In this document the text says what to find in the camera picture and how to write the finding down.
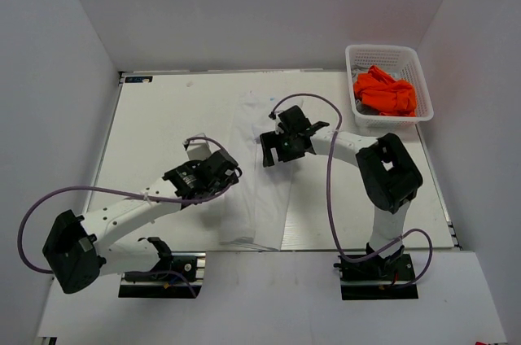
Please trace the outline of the white t-shirt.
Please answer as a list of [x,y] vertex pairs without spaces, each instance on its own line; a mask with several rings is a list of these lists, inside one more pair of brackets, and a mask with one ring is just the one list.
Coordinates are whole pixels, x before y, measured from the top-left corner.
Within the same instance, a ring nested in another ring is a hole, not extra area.
[[290,202],[292,164],[265,168],[260,135],[275,128],[276,98],[252,92],[239,97],[226,149],[243,175],[224,195],[219,242],[226,247],[278,251]]

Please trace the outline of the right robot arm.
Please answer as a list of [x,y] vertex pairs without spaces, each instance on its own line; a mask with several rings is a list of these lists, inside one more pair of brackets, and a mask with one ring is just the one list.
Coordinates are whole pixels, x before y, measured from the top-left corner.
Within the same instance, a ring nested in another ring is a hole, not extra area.
[[260,135],[265,168],[307,154],[327,157],[326,210],[335,247],[343,258],[347,256],[333,218],[332,166],[336,159],[358,168],[365,192],[374,205],[373,228],[366,257],[349,258],[348,262],[367,260],[374,277],[389,277],[396,271],[396,257],[404,250],[406,213],[423,184],[422,174],[401,139],[394,133],[376,138],[330,129],[324,121],[313,124],[298,106],[278,114],[271,112],[269,118],[275,121],[275,129]]

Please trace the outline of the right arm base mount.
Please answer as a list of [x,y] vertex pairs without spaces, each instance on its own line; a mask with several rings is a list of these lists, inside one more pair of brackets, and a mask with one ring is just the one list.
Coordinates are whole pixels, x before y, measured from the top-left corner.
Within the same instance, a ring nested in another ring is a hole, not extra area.
[[344,301],[418,299],[416,278],[410,254],[403,254],[381,270],[374,260],[351,264],[339,257],[333,267],[339,273],[341,297]]

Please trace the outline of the blue table label sticker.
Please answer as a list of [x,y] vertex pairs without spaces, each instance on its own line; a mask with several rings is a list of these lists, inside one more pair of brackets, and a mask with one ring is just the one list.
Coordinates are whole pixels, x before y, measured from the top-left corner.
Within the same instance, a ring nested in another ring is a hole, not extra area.
[[124,83],[151,83],[153,76],[127,76]]

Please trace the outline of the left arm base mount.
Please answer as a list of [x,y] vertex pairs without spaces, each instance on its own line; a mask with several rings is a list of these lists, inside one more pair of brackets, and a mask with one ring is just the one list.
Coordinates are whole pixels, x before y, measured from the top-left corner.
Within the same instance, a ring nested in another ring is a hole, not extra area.
[[158,237],[145,239],[153,246],[158,260],[143,273],[124,273],[118,297],[122,299],[196,299],[203,282],[205,253],[173,252]]

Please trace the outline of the white plastic laundry basket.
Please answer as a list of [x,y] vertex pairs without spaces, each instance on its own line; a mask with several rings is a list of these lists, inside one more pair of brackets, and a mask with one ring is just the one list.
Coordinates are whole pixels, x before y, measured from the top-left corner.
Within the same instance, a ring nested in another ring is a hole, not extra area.
[[[415,50],[394,45],[350,45],[345,49],[345,62],[352,113],[358,126],[398,129],[429,121],[434,116],[427,83]],[[354,77],[373,65],[397,80],[408,81],[414,87],[417,102],[414,117],[368,115],[357,110],[353,88]]]

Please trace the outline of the orange t-shirt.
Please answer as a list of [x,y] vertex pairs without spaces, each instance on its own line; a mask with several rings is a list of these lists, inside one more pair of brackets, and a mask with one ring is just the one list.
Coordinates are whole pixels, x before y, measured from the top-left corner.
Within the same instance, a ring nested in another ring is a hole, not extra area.
[[375,65],[357,76],[353,91],[362,106],[375,110],[379,116],[416,116],[414,87],[406,80],[395,80]]

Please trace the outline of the grey t-shirt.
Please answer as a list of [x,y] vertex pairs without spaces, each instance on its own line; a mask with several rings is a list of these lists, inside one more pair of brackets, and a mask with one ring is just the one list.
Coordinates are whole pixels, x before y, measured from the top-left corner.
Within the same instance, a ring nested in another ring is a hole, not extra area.
[[368,71],[369,71],[368,68],[365,68],[365,69],[362,69],[362,68],[354,68],[354,69],[352,69],[352,70],[351,70],[351,74],[352,74],[352,82],[353,82],[353,83],[357,82],[358,77],[359,77],[361,74],[366,74]]

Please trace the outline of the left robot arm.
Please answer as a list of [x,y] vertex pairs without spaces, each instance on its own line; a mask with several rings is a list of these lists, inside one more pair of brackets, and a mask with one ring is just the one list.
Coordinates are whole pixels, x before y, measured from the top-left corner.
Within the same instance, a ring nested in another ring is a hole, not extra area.
[[105,274],[123,274],[132,282],[190,283],[195,262],[175,256],[161,238],[140,237],[131,247],[118,241],[162,216],[224,194],[241,175],[238,163],[223,150],[189,160],[110,206],[81,215],[71,210],[59,214],[42,253],[68,295]]

